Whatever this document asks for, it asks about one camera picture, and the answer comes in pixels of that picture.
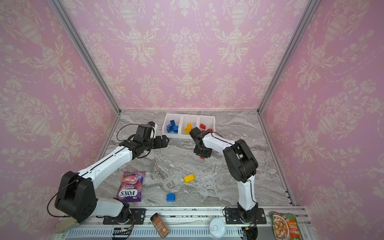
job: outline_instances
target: food packet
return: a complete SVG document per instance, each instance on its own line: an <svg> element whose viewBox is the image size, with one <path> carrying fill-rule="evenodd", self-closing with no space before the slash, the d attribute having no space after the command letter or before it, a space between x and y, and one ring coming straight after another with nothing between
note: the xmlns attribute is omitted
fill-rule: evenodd
<svg viewBox="0 0 384 240"><path fill-rule="evenodd" d="M302 240L295 214L271 212L273 217L273 233L277 240Z"/></svg>
<svg viewBox="0 0 384 240"><path fill-rule="evenodd" d="M141 186L145 172L124 171L116 198L123 202L141 202Z"/></svg>

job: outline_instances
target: robotic arm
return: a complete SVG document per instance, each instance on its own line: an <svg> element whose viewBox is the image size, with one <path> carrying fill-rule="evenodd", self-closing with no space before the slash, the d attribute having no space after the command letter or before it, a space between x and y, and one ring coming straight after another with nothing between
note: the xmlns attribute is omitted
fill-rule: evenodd
<svg viewBox="0 0 384 240"><path fill-rule="evenodd" d="M224 155L228 170L237 181L239 216L243 222L256 219L258 204L253 187L258 163L245 141L230 141L216 134L212 135L210 131L201 132L198 127L192 129L189 134L196 143L196 155L210 157L212 149Z"/></svg>
<svg viewBox="0 0 384 240"><path fill-rule="evenodd" d="M67 172L61 178L55 207L78 222L91 216L116 217L125 223L130 218L129 204L118 199L96 198L95 189L116 169L137 158L144 151L168 146L167 136L156 135L157 124L140 124L136 134L122 141L116 149L91 166L74 173Z"/></svg>

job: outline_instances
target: spice jar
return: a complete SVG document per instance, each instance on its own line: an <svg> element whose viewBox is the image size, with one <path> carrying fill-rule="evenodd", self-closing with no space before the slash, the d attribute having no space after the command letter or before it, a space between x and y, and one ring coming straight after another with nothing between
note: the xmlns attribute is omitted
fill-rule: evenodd
<svg viewBox="0 0 384 240"><path fill-rule="evenodd" d="M151 217L151 222L161 238L165 238L169 234L169 229L167 228L166 224L163 222L158 213L155 213Z"/></svg>

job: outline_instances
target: black mounting plate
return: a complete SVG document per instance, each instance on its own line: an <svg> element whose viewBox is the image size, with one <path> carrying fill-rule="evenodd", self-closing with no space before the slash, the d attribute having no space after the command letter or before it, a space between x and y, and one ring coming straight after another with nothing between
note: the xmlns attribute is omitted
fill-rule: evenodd
<svg viewBox="0 0 384 240"><path fill-rule="evenodd" d="M238 214L238 208L225 208L224 209L225 222L227 224L244 224L240 220ZM266 224L264 209L258 208L256 212L256 223L257 224Z"/></svg>
<svg viewBox="0 0 384 240"><path fill-rule="evenodd" d="M146 209L132 209L130 208L131 214L135 217L135 225L143 225L144 224L144 218L145 218L145 211ZM128 220L128 222L125 225L131 225L132 224L132 218ZM115 217L109 217L106 216L103 221L104 225L113 225L118 224Z"/></svg>

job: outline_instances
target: pink wall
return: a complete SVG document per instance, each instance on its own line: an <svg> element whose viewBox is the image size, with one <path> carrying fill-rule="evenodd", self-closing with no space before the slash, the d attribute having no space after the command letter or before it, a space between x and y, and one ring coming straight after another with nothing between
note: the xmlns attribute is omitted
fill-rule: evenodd
<svg viewBox="0 0 384 240"><path fill-rule="evenodd" d="M62 0L121 109L257 109L308 0Z"/></svg>
<svg viewBox="0 0 384 240"><path fill-rule="evenodd" d="M322 0L264 118L319 239L383 239L383 1Z"/></svg>
<svg viewBox="0 0 384 240"><path fill-rule="evenodd" d="M48 200L96 159L115 113L46 0L1 1L0 23L0 231L47 240Z"/></svg>

